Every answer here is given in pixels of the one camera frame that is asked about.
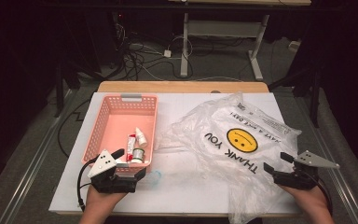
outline white bottle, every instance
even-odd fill
[[[141,132],[141,130],[139,130],[139,128],[135,128],[135,135],[136,135],[136,140],[138,141],[138,146],[146,147],[147,141],[145,135]]]

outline smiley face print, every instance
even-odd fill
[[[227,140],[233,147],[242,152],[253,152],[258,148],[255,138],[243,129],[229,130]]]

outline toothpaste tube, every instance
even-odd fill
[[[127,162],[132,160],[132,152],[135,147],[136,137],[135,134],[129,134],[129,140],[127,143]]]

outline plastic basket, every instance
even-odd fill
[[[125,154],[117,164],[117,172],[134,172],[149,167],[153,156],[153,140],[158,108],[157,95],[106,94],[103,97],[82,162],[95,158],[106,149],[110,153],[124,148]],[[138,127],[147,139],[144,162],[126,162],[128,135]]]

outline white desk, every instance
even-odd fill
[[[227,95],[226,93],[156,94],[158,95],[156,136],[198,104]],[[51,212],[81,214],[77,206],[76,180],[83,165],[80,162],[81,157],[103,96],[103,92],[98,92],[92,98],[89,111],[52,199],[49,208]],[[272,93],[245,93],[244,99],[273,118],[282,120]],[[152,174],[153,177],[160,175],[160,178],[153,183],[147,183],[149,180],[147,175],[138,183],[136,192],[130,193],[116,206],[114,213],[130,216],[227,217],[227,185],[216,178],[200,178],[200,174],[195,172],[196,164],[196,158],[186,151],[177,153],[155,151]],[[88,171],[89,169],[86,169],[83,174],[82,184],[90,182],[87,177]],[[85,187],[81,190],[83,199],[86,199],[87,189]],[[263,217],[297,214],[300,214],[300,210],[293,198],[284,192],[274,208]]]

